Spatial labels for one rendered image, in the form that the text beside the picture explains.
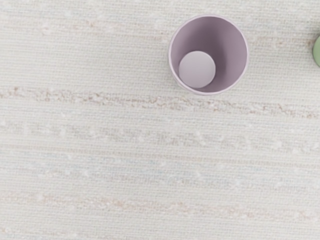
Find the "green cup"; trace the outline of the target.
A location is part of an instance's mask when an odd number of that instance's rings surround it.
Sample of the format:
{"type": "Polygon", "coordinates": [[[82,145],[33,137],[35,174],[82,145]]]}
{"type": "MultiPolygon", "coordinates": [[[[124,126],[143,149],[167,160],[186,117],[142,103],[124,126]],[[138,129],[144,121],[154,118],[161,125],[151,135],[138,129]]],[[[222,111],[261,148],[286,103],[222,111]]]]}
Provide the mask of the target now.
{"type": "Polygon", "coordinates": [[[314,62],[320,67],[320,35],[314,41],[312,47],[312,57],[314,62]]]}

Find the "lilac cup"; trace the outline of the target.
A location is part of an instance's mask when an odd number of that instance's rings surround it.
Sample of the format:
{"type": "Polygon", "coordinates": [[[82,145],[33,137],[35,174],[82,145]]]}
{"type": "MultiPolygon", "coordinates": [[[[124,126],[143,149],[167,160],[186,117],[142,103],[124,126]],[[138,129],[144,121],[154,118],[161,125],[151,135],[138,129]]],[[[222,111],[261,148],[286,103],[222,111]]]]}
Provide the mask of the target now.
{"type": "Polygon", "coordinates": [[[196,95],[223,93],[244,76],[249,46],[225,17],[205,14],[185,21],[173,34],[168,65],[177,84],[196,95]]]}

